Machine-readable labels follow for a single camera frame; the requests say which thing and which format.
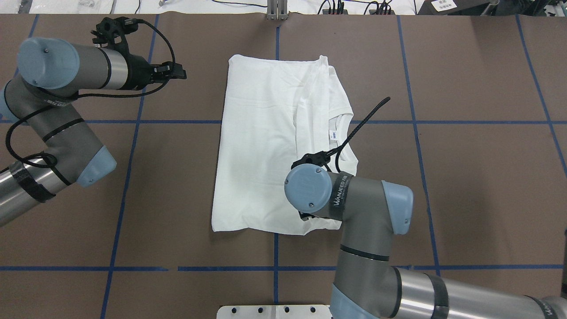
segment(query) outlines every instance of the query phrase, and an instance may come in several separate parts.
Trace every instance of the shirt tag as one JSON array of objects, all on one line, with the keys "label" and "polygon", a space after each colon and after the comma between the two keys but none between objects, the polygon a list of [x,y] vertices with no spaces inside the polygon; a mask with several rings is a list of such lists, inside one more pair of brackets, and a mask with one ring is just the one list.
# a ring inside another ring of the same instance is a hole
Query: shirt tag
[{"label": "shirt tag", "polygon": [[329,138],[331,141],[338,141],[337,131],[329,131]]},{"label": "shirt tag", "polygon": [[436,0],[436,1],[431,1],[431,4],[435,8],[435,10],[437,10],[437,12],[451,10],[457,7],[457,5],[455,4],[455,2],[453,2],[453,0]]}]

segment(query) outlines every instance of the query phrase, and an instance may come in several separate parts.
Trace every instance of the folded white shirt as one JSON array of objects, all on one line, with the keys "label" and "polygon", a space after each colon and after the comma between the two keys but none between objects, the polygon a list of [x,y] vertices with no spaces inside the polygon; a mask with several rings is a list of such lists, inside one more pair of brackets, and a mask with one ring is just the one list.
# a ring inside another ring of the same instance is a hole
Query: folded white shirt
[{"label": "folded white shirt", "polygon": [[[211,224],[213,230],[254,228],[304,235],[338,229],[339,221],[302,221],[287,201],[284,181],[306,153],[330,150],[348,134],[353,112],[327,57],[272,61],[229,60]],[[356,174],[349,146],[341,170]],[[336,172],[334,156],[329,167]]]}]

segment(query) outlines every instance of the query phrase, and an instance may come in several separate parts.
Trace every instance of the table surface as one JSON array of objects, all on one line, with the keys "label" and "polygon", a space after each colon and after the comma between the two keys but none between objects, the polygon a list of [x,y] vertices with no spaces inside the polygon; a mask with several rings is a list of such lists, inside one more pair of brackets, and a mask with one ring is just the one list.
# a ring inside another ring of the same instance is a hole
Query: table surface
[{"label": "table surface", "polygon": [[[391,264],[558,295],[567,226],[567,20],[465,16],[139,15],[188,71],[144,99],[75,107],[118,167],[0,228],[0,318],[214,318],[221,305],[329,303],[339,230],[213,233],[228,59],[326,55],[352,104],[358,175],[409,186]],[[29,36],[89,44],[97,15],[2,15],[0,82]],[[130,50],[168,60],[147,28]],[[0,133],[10,124],[0,119]],[[19,128],[20,154],[44,149]],[[4,148],[0,166],[13,162]]]}]

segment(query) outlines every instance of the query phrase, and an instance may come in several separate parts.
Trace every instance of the blue joint cap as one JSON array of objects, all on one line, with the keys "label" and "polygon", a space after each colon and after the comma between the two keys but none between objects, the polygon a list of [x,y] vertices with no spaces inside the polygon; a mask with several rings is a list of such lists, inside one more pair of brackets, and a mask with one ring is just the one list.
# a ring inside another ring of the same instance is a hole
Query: blue joint cap
[{"label": "blue joint cap", "polygon": [[91,186],[102,177],[105,177],[116,168],[116,161],[110,154],[106,146],[103,146],[93,156],[91,161],[84,168],[83,172],[77,179],[77,183],[83,187]]},{"label": "blue joint cap", "polygon": [[409,187],[382,181],[393,233],[404,235],[412,221],[413,192]]},{"label": "blue joint cap", "polygon": [[0,114],[2,114],[2,116],[5,117],[7,120],[16,122],[19,119],[17,116],[14,115],[14,113],[12,113],[12,111],[10,111],[10,108],[8,107],[8,103],[6,102],[5,89],[6,87],[4,87],[2,91],[0,91]]},{"label": "blue joint cap", "polygon": [[25,81],[48,90],[71,83],[80,64],[77,50],[61,39],[30,37],[18,52],[18,69]]},{"label": "blue joint cap", "polygon": [[311,214],[327,205],[333,184],[327,171],[321,167],[301,164],[289,172],[283,189],[295,209]]},{"label": "blue joint cap", "polygon": [[378,319],[345,296],[335,285],[333,285],[329,309],[334,319]]}]

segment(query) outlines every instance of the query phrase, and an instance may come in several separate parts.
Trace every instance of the white cloth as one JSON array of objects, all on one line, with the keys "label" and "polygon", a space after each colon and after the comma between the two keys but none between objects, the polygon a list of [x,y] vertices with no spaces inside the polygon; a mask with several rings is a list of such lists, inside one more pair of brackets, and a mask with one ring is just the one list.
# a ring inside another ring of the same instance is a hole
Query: white cloth
[{"label": "white cloth", "polygon": [[[254,228],[304,235],[314,229],[338,229],[339,221],[302,221],[286,199],[284,181],[291,164],[304,154],[342,143],[352,117],[327,57],[307,62],[230,58],[213,230]],[[329,131],[336,131],[339,141],[331,140]],[[357,164],[345,147],[340,169],[355,174]]]}]

